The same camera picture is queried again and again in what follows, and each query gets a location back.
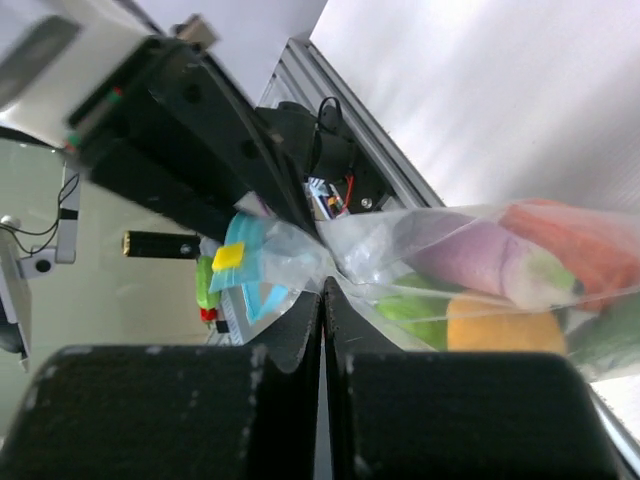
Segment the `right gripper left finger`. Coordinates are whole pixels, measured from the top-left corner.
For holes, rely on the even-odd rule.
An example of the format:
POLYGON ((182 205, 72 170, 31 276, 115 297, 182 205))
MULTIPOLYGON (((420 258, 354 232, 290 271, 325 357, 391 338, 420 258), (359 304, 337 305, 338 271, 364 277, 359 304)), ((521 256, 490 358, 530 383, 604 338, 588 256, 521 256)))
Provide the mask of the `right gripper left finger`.
POLYGON ((35 374, 5 479, 309 479, 320 300, 249 344, 72 346, 35 374))

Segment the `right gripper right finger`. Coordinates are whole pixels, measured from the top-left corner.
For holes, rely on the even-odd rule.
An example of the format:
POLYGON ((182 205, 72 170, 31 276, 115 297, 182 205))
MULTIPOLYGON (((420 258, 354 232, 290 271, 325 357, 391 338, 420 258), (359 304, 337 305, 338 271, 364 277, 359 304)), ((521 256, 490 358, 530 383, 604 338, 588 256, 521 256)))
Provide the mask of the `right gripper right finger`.
POLYGON ((545 353, 405 352, 324 285, 338 479, 626 479, 591 391, 545 353))

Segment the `green toy bell pepper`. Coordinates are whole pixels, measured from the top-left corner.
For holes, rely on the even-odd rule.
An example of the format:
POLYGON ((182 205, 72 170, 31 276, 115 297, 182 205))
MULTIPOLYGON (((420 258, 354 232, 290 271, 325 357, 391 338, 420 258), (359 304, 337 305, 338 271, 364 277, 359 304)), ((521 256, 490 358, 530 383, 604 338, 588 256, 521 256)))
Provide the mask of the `green toy bell pepper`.
POLYGON ((639 373, 639 297, 630 296, 567 335, 568 358, 590 382, 639 373))

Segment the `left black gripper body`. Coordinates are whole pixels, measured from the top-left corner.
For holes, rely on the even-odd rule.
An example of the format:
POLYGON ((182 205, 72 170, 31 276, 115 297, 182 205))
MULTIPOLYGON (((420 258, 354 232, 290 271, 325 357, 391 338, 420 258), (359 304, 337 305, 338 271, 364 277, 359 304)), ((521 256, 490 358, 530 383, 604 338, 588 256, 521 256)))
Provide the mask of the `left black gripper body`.
POLYGON ((208 170, 208 77, 200 45, 152 37, 69 117, 68 146, 87 170, 208 170))

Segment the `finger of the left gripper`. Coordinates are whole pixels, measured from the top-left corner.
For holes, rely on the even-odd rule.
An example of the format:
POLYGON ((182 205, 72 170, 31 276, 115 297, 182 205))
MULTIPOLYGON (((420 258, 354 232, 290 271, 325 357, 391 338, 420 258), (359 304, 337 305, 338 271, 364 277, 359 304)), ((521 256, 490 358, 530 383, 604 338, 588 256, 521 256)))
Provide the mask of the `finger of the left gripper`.
POLYGON ((276 216, 319 237, 302 175, 275 132, 208 55, 151 37, 89 98, 89 179, 218 241, 255 192, 276 216))

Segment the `yellow toy lemon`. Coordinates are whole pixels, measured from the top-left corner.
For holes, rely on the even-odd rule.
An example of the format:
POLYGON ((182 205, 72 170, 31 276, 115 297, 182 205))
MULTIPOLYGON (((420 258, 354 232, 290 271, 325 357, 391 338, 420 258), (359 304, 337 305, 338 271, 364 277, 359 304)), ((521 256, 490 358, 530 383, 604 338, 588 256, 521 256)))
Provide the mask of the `yellow toy lemon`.
POLYGON ((567 354, 564 333, 552 312, 516 311, 464 297, 452 299, 447 307, 447 349, 567 354))

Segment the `purple toy eggplant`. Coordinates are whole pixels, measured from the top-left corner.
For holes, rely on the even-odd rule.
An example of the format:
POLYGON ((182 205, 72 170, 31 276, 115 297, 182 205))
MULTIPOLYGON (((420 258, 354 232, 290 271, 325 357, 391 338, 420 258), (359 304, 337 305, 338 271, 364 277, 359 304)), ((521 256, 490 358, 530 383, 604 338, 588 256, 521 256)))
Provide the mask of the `purple toy eggplant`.
POLYGON ((501 296, 525 310, 573 303, 585 287, 546 249, 491 221, 461 214, 415 214, 396 245, 415 271, 501 296))

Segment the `light green toy cabbage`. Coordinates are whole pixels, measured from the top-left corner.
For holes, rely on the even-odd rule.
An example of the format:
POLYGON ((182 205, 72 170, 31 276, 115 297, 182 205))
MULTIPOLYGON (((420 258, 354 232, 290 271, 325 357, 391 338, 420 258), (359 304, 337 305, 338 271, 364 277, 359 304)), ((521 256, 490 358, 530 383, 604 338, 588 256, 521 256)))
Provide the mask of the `light green toy cabbage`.
POLYGON ((435 350, 446 350, 448 303, 443 298, 396 295, 380 299, 375 308, 386 319, 435 350))

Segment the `clear zip top bag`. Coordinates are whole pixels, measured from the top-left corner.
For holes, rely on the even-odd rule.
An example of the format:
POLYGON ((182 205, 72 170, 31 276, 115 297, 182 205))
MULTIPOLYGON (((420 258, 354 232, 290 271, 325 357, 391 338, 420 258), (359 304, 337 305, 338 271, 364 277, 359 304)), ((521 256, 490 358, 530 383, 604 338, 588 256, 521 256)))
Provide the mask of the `clear zip top bag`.
MULTIPOLYGON (((639 297, 638 286, 616 294, 613 303, 599 312, 580 309, 585 302, 582 296, 569 304, 525 310, 504 297, 415 271, 405 262, 406 251, 396 245, 398 225, 411 215, 461 214, 500 225, 506 209, 522 201, 502 206, 399 209, 347 215, 319 222, 318 239, 285 222, 240 213, 230 222, 222 245, 212 257, 207 286, 214 295, 239 289, 245 321, 251 330, 256 330, 266 317, 287 309, 299 294, 319 293, 328 279, 334 279, 351 306, 390 340, 407 350, 443 352, 455 351, 435 350, 415 338, 382 316, 375 308, 376 303, 396 295, 443 298, 449 303, 456 297, 464 297, 516 311, 550 311, 556 316, 567 344, 567 335, 581 324, 620 300, 639 297)), ((563 356, 568 358, 568 344, 563 356)))

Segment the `orange toy pumpkin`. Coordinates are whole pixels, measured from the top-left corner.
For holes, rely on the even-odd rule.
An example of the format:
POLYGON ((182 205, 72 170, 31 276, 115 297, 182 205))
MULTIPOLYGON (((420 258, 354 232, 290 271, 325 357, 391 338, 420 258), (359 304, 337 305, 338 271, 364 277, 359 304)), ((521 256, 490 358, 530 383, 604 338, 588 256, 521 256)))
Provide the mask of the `orange toy pumpkin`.
POLYGON ((499 224, 545 248, 583 284, 579 308, 599 312, 639 286, 639 219, 544 199, 510 205, 499 224))

